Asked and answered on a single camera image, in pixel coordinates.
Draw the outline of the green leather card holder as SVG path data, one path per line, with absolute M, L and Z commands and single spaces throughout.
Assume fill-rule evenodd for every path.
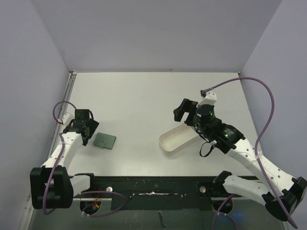
M 101 149 L 111 150 L 113 149 L 116 139 L 116 136 L 98 132 L 93 145 Z

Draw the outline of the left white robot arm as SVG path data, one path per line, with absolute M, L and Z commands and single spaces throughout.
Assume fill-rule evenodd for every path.
M 81 193 L 92 197 L 98 185 L 92 173 L 69 175 L 68 168 L 78 149 L 86 146 L 99 123 L 89 109 L 76 109 L 74 118 L 59 134 L 59 144 L 41 167 L 30 172 L 31 200 L 34 209 L 45 214 L 49 209 L 69 208 Z

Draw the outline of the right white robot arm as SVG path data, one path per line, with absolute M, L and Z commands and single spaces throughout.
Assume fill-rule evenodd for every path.
M 209 141 L 213 149 L 219 149 L 242 164 L 260 181 L 256 183 L 223 171 L 215 178 L 215 193 L 219 196 L 229 193 L 249 198 L 264 205 L 275 218 L 288 221 L 305 196 L 306 180 L 284 172 L 262 153 L 256 152 L 238 129 L 215 116 L 214 105 L 183 99 L 173 111 L 174 120 L 180 122 L 184 113 L 188 113 L 184 122 L 187 126 Z

